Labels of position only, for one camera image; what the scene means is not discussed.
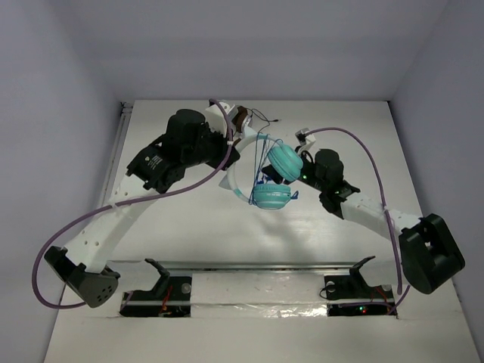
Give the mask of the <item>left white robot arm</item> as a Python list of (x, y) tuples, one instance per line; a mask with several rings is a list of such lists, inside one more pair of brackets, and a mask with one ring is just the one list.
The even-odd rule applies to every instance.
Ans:
[(241, 106), (216, 102), (203, 112), (177, 110), (169, 118), (165, 133), (128, 164), (107, 205), (78, 219), (89, 221), (80, 233), (62, 247), (49, 240), (41, 249), (40, 256), (82, 300), (82, 306), (97, 308), (112, 297), (119, 284), (119, 273), (109, 268), (107, 261), (151, 204), (209, 181), (205, 177), (172, 190), (187, 169), (206, 164), (219, 172), (239, 159), (233, 134), (246, 114)]

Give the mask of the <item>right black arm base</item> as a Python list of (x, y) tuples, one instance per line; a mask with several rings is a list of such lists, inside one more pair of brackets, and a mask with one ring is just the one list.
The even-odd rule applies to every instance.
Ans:
[(371, 287), (361, 275), (361, 267), (374, 258), (369, 256), (357, 262), (347, 275), (324, 278), (319, 297), (329, 302), (330, 317), (396, 315), (396, 310), (392, 310), (396, 304), (392, 288), (384, 291), (382, 285)]

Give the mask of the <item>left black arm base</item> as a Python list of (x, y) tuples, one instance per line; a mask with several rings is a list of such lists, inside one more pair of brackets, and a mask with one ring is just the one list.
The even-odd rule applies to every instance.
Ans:
[(145, 259), (159, 278), (150, 290), (123, 294), (119, 313), (125, 318), (189, 318), (191, 316), (191, 275), (171, 275), (154, 259)]

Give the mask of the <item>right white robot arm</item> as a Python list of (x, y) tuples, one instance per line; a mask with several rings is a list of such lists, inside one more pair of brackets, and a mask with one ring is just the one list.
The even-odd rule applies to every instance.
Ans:
[(386, 238), (392, 245), (399, 286), (409, 284), (431, 294), (464, 269), (465, 259), (441, 216), (414, 216), (371, 199), (345, 180), (336, 151), (320, 149), (314, 156), (307, 151), (287, 156), (274, 151), (268, 159), (262, 172), (275, 183), (302, 182), (318, 191), (328, 213)]

